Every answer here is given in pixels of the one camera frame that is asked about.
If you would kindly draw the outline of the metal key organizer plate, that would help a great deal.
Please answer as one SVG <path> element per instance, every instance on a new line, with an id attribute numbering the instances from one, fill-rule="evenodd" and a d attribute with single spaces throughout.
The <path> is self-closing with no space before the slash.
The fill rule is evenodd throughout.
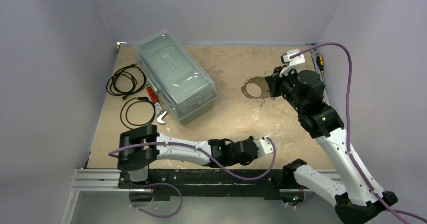
<path id="1" fill-rule="evenodd" d="M 270 98 L 270 89 L 266 81 L 266 77 L 250 77 L 243 83 L 240 90 L 248 99 Z"/>

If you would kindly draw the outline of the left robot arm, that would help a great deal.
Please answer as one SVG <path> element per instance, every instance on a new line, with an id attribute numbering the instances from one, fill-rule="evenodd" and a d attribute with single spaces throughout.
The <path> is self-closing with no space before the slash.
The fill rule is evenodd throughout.
<path id="1" fill-rule="evenodd" d="M 117 168 L 129 173 L 132 184 L 145 188 L 150 183 L 148 166 L 156 160 L 178 160 L 221 168 L 248 165 L 272 150 L 270 142 L 265 139 L 189 141 L 158 133 L 156 125 L 147 125 L 122 133 L 119 149 L 110 152 L 110 156 L 117 157 Z"/>

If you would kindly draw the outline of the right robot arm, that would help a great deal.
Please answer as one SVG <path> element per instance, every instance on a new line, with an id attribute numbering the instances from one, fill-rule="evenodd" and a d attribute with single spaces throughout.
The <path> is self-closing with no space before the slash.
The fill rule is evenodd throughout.
<path id="1" fill-rule="evenodd" d="M 396 194 L 385 191 L 367 171 L 346 139 L 344 122 L 336 110 L 323 101 L 325 85 L 314 71 L 276 67 L 266 77 L 271 96 L 282 96 L 297 112 L 302 128 L 330 158 L 341 177 L 338 183 L 296 159 L 283 167 L 282 183 L 311 189 L 325 199 L 343 223 L 367 223 L 398 202 Z"/>

